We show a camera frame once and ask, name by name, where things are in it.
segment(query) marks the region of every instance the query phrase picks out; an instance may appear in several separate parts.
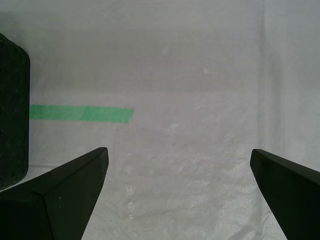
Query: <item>white tarp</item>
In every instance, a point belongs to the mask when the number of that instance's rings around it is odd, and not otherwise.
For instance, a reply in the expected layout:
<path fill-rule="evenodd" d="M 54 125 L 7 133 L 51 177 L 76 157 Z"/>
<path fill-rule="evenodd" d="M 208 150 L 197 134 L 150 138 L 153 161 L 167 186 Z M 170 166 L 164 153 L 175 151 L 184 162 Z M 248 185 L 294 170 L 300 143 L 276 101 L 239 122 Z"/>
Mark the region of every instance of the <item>white tarp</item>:
<path fill-rule="evenodd" d="M 285 240 L 249 161 L 262 148 L 320 170 L 319 10 L 0 1 L 0 32 L 31 58 L 31 104 L 134 108 L 128 124 L 31 120 L 25 180 L 108 147 L 83 240 Z"/>

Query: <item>black foam block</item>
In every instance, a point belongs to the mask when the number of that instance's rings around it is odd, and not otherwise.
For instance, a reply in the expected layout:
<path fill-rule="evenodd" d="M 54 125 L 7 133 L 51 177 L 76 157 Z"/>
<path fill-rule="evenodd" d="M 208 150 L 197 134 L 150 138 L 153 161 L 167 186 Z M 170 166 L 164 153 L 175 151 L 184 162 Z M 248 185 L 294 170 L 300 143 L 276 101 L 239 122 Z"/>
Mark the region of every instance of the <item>black foam block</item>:
<path fill-rule="evenodd" d="M 0 190 L 28 171 L 29 92 L 29 56 L 0 33 Z"/>

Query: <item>green tape strip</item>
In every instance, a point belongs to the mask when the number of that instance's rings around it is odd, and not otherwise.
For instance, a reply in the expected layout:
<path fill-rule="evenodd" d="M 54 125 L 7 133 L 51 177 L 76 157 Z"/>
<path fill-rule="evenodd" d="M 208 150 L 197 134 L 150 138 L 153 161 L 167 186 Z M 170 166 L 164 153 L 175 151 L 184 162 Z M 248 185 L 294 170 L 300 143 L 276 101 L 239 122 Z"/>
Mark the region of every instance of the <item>green tape strip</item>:
<path fill-rule="evenodd" d="M 103 106 L 30 105 L 30 119 L 128 123 L 133 108 Z"/>

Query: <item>black plastic part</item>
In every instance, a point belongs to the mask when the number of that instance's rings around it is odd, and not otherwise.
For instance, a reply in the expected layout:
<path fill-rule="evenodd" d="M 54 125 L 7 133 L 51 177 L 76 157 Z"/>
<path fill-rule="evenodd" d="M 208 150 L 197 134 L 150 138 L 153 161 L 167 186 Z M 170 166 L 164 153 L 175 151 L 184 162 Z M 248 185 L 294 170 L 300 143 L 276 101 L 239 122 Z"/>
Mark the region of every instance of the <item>black plastic part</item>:
<path fill-rule="evenodd" d="M 0 33 L 0 190 L 28 171 L 29 92 L 29 56 Z"/>
<path fill-rule="evenodd" d="M 320 172 L 260 149 L 250 166 L 287 239 L 320 239 Z"/>
<path fill-rule="evenodd" d="M 108 164 L 100 147 L 1 192 L 0 240 L 81 240 Z"/>

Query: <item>black object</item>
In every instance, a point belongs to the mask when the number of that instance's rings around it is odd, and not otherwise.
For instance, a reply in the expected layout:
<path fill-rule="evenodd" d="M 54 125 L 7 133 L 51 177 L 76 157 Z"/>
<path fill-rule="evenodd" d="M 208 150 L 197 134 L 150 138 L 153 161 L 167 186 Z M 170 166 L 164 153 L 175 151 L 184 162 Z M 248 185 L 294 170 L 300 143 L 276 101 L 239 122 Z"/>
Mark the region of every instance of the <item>black object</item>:
<path fill-rule="evenodd" d="M 0 190 L 28 171 L 29 92 L 29 56 L 0 33 Z"/>
<path fill-rule="evenodd" d="M 108 164 L 108 150 L 100 147 L 1 192 L 0 240 L 80 240 Z"/>
<path fill-rule="evenodd" d="M 260 149 L 250 166 L 287 239 L 320 239 L 320 172 Z"/>

